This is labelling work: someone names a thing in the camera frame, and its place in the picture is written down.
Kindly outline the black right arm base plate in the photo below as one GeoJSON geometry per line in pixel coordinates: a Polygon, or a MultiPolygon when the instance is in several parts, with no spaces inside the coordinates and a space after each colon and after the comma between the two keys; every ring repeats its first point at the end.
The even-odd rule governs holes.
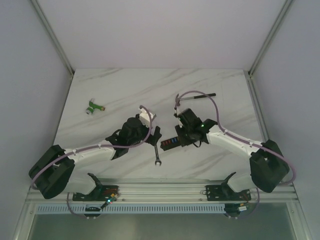
{"type": "Polygon", "coordinates": [[[204,193],[208,201],[244,201],[248,202],[252,199],[249,189],[240,192],[233,191],[228,185],[206,185],[204,193]]]}

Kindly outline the black fuse box base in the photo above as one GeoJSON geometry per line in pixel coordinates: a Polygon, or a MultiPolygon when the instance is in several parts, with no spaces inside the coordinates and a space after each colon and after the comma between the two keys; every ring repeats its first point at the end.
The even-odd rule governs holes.
{"type": "Polygon", "coordinates": [[[181,146],[181,142],[179,140],[179,138],[176,136],[176,137],[173,137],[173,138],[170,138],[170,139],[166,139],[166,140],[163,140],[160,142],[160,148],[163,150],[163,151],[168,151],[168,150],[171,150],[171,149],[174,149],[174,148],[177,148],[177,147],[180,147],[181,146]],[[168,145],[165,145],[163,146],[163,143],[166,143],[168,141],[171,142],[171,139],[174,139],[176,138],[176,142],[173,142],[171,144],[168,144],[168,145]]]}

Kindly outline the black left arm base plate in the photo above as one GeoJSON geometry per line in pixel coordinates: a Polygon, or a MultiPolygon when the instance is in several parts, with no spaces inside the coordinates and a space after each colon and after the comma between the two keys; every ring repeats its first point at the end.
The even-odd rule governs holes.
{"type": "Polygon", "coordinates": [[[82,194],[74,193],[72,200],[75,202],[101,202],[112,197],[112,194],[117,195],[119,192],[118,185],[101,185],[97,186],[91,193],[82,194]]]}

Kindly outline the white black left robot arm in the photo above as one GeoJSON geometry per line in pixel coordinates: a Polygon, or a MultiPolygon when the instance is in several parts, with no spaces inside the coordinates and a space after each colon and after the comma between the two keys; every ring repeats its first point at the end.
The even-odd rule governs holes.
{"type": "Polygon", "coordinates": [[[143,143],[155,146],[161,138],[159,126],[144,122],[141,115],[130,117],[112,135],[96,145],[81,149],[51,146],[29,170],[31,187],[45,199],[61,193],[77,193],[90,201],[102,196],[103,185],[98,179],[99,168],[118,159],[143,143]]]}

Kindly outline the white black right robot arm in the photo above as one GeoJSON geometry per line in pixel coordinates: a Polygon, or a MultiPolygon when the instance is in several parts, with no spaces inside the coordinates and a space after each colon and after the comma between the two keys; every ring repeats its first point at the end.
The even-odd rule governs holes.
{"type": "Polygon", "coordinates": [[[251,188],[271,193],[290,171],[278,145],[272,140],[243,139],[222,130],[217,121],[202,121],[190,108],[175,112],[174,116],[178,119],[175,129],[183,145],[199,142],[219,146],[248,162],[249,172],[232,172],[222,182],[221,193],[228,200],[251,188]]]}

